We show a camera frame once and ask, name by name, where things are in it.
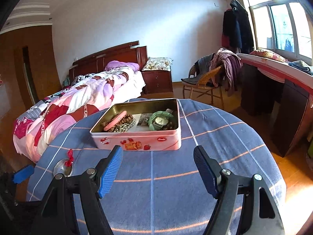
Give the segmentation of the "pink bangle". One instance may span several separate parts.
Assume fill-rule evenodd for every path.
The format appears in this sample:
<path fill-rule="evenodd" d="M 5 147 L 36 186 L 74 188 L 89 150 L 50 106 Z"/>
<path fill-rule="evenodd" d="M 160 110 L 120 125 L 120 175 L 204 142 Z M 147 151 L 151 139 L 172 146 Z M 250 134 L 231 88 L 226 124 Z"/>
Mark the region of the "pink bangle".
<path fill-rule="evenodd" d="M 127 111 L 123 110 L 118 115 L 116 115 L 111 121 L 102 123 L 103 131 L 107 132 L 114 126 L 116 126 L 125 116 L 127 115 Z"/>

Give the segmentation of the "green jade bangle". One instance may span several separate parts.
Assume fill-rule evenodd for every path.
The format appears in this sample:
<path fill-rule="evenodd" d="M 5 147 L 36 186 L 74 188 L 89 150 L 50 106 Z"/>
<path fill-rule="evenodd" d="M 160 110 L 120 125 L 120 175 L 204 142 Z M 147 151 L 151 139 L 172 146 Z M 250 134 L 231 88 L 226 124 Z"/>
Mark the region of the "green jade bangle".
<path fill-rule="evenodd" d="M 171 114 L 170 124 L 169 124 L 167 127 L 165 127 L 164 129 L 157 129 L 157 128 L 154 127 L 153 121 L 154 121 L 154 119 L 155 119 L 155 116 L 156 116 L 156 112 L 153 113 L 153 114 L 151 115 L 150 119 L 148 120 L 149 129 L 150 129 L 151 131 L 173 130 L 173 129 L 176 128 L 177 122 L 176 122 L 176 119 L 175 119 L 175 117 L 173 116 L 173 114 Z"/>

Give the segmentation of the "clear glass bangle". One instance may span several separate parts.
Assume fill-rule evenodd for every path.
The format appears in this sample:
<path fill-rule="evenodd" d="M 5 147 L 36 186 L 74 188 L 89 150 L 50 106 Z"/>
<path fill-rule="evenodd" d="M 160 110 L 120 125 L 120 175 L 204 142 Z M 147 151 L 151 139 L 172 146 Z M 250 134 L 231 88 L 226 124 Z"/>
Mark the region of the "clear glass bangle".
<path fill-rule="evenodd" d="M 73 163 L 69 159 L 61 159 L 56 163 L 53 169 L 53 176 L 63 174 L 65 177 L 70 177 L 73 172 Z"/>

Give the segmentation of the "bed with patchwork quilt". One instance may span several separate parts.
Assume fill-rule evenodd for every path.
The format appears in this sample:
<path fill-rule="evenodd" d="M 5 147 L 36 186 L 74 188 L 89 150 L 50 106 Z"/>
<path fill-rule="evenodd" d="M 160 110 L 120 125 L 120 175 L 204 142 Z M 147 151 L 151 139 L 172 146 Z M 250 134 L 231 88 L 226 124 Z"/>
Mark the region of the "bed with patchwork quilt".
<path fill-rule="evenodd" d="M 92 74 L 21 114 L 13 126 L 15 150 L 38 162 L 58 134 L 87 116 L 139 97 L 144 87 L 142 72 L 130 66 Z"/>

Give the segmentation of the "wooden wardrobe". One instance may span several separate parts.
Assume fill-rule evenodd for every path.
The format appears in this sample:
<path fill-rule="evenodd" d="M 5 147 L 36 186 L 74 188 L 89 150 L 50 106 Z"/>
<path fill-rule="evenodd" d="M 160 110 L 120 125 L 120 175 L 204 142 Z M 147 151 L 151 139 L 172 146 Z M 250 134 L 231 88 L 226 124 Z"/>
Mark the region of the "wooden wardrobe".
<path fill-rule="evenodd" d="M 15 119 L 61 89 L 50 25 L 1 34 L 1 148 L 10 149 Z"/>

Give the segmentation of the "pink rectangular tin box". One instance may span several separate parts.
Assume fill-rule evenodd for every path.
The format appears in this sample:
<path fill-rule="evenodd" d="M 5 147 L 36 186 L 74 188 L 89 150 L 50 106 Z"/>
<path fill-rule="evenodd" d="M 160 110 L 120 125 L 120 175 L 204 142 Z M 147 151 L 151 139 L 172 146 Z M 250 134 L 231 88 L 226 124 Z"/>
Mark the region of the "pink rectangular tin box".
<path fill-rule="evenodd" d="M 99 149 L 120 145 L 125 151 L 173 151 L 181 147 L 177 99 L 142 100 L 113 105 L 90 130 Z"/>

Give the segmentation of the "silver wrist watch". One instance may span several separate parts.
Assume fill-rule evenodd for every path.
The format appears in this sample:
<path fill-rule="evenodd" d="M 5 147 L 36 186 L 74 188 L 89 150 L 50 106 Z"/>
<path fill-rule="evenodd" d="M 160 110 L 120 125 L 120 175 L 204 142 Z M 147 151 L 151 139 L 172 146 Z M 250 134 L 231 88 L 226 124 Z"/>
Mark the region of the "silver wrist watch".
<path fill-rule="evenodd" d="M 165 111 L 157 111 L 155 119 L 153 121 L 153 125 L 157 129 L 164 129 L 170 124 L 170 119 L 171 119 L 171 114 L 172 114 L 171 109 L 166 109 Z"/>

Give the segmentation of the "wicker chair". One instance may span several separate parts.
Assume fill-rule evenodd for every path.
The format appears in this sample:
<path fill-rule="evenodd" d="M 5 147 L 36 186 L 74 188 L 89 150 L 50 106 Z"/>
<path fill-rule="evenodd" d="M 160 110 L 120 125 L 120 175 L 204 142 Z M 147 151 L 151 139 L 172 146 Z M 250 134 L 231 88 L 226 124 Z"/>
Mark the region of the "wicker chair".
<path fill-rule="evenodd" d="M 193 93 L 199 93 L 197 98 L 202 96 L 210 96 L 211 105 L 214 104 L 214 98 L 217 98 L 221 100 L 221 107 L 224 110 L 224 99 L 221 84 L 219 84 L 217 87 L 215 87 L 213 84 L 213 79 L 216 76 L 219 76 L 223 71 L 223 66 L 219 66 L 212 71 L 202 74 L 196 83 L 188 83 L 186 82 L 186 79 L 181 79 L 181 83 L 183 84 L 183 98 L 186 98 L 186 91 L 189 91 L 190 99 L 192 99 Z"/>

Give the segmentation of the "clothes on chair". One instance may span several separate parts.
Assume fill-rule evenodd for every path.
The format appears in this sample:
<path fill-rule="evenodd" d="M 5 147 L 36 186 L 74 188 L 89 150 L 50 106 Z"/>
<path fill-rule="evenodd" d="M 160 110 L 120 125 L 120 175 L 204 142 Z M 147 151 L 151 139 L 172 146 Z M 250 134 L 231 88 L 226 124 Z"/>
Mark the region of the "clothes on chair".
<path fill-rule="evenodd" d="M 198 93 L 222 99 L 222 94 L 213 94 L 214 89 L 225 88 L 228 95 L 238 90 L 241 74 L 241 59 L 228 49 L 221 48 L 216 53 L 200 58 L 189 70 L 187 78 L 181 79 L 183 96 Z"/>

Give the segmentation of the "floral pillow on desk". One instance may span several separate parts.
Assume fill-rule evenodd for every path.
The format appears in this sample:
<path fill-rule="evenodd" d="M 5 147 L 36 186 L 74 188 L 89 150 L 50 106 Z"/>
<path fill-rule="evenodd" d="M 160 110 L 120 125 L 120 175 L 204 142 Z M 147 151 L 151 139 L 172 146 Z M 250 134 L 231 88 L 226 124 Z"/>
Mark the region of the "floral pillow on desk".
<path fill-rule="evenodd" d="M 286 63 L 288 61 L 286 58 L 284 58 L 283 56 L 273 52 L 272 50 L 263 49 L 263 48 L 253 50 L 250 53 L 250 55 L 263 57 L 263 58 L 268 58 L 270 60 L 279 61 L 279 62 L 282 62 L 282 63 Z"/>

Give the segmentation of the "wooden headboard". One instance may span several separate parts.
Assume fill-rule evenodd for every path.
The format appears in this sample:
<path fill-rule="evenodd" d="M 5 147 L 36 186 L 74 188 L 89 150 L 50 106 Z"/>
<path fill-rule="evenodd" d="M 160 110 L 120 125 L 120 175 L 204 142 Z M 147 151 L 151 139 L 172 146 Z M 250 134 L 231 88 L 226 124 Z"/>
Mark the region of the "wooden headboard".
<path fill-rule="evenodd" d="M 102 72 L 110 61 L 137 63 L 141 70 L 147 60 L 146 46 L 140 46 L 139 41 L 127 42 L 74 61 L 68 72 L 69 80 L 72 83 L 79 75 Z"/>

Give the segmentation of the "red wooden nightstand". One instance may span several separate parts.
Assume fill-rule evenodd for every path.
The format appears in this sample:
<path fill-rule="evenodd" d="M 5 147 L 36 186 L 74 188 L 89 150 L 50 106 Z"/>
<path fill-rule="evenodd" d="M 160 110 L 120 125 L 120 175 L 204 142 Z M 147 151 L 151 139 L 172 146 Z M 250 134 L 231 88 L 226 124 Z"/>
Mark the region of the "red wooden nightstand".
<path fill-rule="evenodd" d="M 171 72 L 168 70 L 142 71 L 145 81 L 144 94 L 172 92 Z"/>

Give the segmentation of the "floral cushion on nightstand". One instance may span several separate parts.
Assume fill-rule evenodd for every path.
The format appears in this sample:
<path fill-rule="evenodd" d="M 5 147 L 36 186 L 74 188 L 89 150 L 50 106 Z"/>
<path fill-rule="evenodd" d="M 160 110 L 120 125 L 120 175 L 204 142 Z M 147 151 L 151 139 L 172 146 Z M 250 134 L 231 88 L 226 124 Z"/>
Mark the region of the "floral cushion on nightstand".
<path fill-rule="evenodd" d="M 171 71 L 173 60 L 167 57 L 149 57 L 142 71 Z"/>

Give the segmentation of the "hanging dark coats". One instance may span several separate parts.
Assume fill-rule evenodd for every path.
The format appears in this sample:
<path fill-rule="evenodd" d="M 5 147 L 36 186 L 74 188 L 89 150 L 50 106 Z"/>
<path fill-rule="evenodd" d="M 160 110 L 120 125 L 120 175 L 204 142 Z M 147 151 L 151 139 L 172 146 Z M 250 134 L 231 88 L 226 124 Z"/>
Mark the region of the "hanging dark coats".
<path fill-rule="evenodd" d="M 248 12 L 237 0 L 230 2 L 223 16 L 222 47 L 234 53 L 250 54 L 254 50 Z"/>

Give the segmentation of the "window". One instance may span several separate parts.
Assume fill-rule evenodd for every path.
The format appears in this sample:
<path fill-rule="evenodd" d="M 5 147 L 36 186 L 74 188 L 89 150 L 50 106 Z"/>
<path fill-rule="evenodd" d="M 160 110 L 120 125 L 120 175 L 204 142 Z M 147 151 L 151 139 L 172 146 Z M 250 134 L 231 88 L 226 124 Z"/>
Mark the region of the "window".
<path fill-rule="evenodd" d="M 248 0 L 256 48 L 312 64 L 308 17 L 298 0 Z"/>

